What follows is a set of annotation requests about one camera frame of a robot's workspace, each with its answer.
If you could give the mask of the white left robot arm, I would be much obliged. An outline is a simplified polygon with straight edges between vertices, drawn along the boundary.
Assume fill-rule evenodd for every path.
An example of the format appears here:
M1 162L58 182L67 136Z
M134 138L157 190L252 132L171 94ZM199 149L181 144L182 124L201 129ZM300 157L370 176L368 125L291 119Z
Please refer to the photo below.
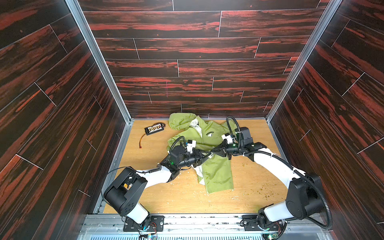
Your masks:
M137 171L125 167L104 190L103 198L120 216L133 220L140 229L146 230L151 214L139 203L144 190L173 181L184 167L198 167L211 155L211 152L195 148L188 151L184 147L176 147L155 169Z

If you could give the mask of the green jacket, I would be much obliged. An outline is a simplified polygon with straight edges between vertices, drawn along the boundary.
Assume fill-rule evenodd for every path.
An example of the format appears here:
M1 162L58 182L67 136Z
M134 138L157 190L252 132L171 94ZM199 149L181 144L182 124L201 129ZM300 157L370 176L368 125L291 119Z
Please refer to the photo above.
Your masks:
M210 151L223 142L222 135L230 132L226 122L204 121L193 113L171 114L169 127L180 132L168 140L167 150L177 138L184 136L186 141L196 141L197 149ZM195 170L208 194L234 189L231 162L227 157L213 155Z

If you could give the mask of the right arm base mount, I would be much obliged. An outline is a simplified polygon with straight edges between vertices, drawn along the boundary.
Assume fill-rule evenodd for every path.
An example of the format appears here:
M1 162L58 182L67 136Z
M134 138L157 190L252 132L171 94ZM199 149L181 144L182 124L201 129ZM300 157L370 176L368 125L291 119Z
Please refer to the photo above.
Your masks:
M264 215L243 215L240 226L245 231L277 231L280 232L284 228L282 221L271 222Z

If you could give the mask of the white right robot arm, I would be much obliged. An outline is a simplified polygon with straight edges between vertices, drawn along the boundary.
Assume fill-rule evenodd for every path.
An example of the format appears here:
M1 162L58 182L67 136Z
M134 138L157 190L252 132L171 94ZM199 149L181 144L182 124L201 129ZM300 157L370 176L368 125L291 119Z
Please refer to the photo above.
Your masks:
M307 219L326 230L332 228L332 213L318 175L308 174L293 167L260 142L242 146L223 141L211 152L229 159L232 156L247 157L264 167L287 187L287 197L284 201L259 210L256 217L259 228L265 230L279 221L292 218Z

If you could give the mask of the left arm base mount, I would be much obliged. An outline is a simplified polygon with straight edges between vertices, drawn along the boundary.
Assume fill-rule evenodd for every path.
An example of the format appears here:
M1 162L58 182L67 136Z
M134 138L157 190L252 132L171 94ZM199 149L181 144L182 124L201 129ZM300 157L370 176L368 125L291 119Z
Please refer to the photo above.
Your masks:
M134 219L134 216L129 214L126 216L123 231L124 232L162 232L164 229L165 216L144 214L144 219Z

